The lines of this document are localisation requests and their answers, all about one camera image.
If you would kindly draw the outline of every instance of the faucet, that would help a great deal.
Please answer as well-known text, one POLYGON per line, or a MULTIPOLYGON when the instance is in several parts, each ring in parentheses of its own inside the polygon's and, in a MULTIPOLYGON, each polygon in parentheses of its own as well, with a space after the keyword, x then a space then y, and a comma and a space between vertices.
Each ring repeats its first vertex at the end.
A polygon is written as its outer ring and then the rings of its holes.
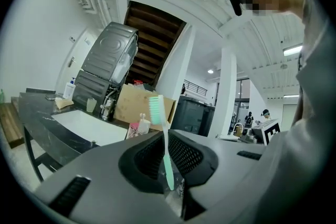
POLYGON ((237 122, 236 124, 235 124, 235 126, 233 127, 233 131, 231 132, 231 135, 233 135, 233 133, 235 132, 235 129, 236 129, 236 126, 238 125, 238 124, 240 124, 242 127, 242 130, 241 130, 241 132, 243 132, 243 130, 244 130, 244 126, 240 123, 240 122, 237 122))
POLYGON ((104 103, 102 105, 100 105, 101 108, 101 117, 103 120, 107 120, 109 117, 109 114, 111 112, 112 109, 112 105, 113 102, 115 101, 114 99, 111 98, 111 95, 116 91, 116 89, 114 89, 113 91, 111 91, 104 99, 104 103))

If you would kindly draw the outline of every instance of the glass window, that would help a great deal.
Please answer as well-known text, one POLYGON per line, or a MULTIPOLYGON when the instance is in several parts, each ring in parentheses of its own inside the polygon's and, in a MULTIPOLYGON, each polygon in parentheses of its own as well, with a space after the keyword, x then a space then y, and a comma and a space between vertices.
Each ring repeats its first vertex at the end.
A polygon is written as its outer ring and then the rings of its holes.
POLYGON ((240 103, 240 108, 247 109, 249 107, 249 103, 240 103))
POLYGON ((241 98, 250 98, 250 80, 242 80, 242 85, 241 85, 241 98))
POLYGON ((236 98, 240 98, 240 83, 241 81, 238 80, 236 84, 236 98))

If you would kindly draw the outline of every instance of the door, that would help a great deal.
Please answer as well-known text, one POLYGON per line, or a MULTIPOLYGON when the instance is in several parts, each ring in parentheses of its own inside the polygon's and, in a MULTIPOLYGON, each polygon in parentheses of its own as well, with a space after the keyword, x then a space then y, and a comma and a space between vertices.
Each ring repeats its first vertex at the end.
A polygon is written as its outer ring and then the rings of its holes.
POLYGON ((68 55, 56 85, 57 93, 63 93, 67 82, 75 78, 88 55, 92 45, 97 40, 96 34, 88 29, 77 39, 70 54, 68 55))
POLYGON ((293 123, 294 115, 296 112, 297 105, 296 104, 285 104, 283 105, 282 110, 282 124, 281 131, 288 131, 293 123))

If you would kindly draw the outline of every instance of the counter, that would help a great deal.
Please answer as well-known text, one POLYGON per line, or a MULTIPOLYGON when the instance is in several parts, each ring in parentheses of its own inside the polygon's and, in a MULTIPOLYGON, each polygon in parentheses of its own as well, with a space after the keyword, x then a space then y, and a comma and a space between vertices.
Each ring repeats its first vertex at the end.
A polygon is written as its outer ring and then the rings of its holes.
MULTIPOLYGON (((51 157, 61 166, 71 162, 84 152, 98 147, 90 141, 71 132, 58 123, 52 116, 59 113, 81 110, 98 119, 99 115, 88 113, 81 107, 74 105, 58 109, 54 101, 47 100, 44 93, 20 93, 19 95, 19 118, 24 126, 27 151, 34 170, 41 161, 34 163, 34 155, 30 139, 33 138, 46 152, 44 157, 51 157)), ((128 129, 129 124, 118 120, 107 120, 116 126, 128 129)))

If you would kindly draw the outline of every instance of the bottle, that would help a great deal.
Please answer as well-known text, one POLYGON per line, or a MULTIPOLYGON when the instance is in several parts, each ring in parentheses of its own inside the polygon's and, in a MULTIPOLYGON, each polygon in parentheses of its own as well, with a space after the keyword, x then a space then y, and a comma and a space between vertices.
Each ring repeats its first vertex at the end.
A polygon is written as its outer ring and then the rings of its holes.
POLYGON ((75 78, 72 78, 72 80, 70 82, 67 82, 65 89, 64 89, 64 93, 63 93, 63 98, 64 99, 70 99, 72 100, 72 96, 73 96, 73 92, 75 91, 75 87, 76 85, 74 85, 73 81, 75 80, 75 78))
POLYGON ((145 113, 140 113, 140 122, 139 122, 139 127, 138 127, 139 134, 147 134, 151 126, 151 122, 148 120, 145 120, 145 117, 146 117, 145 113))

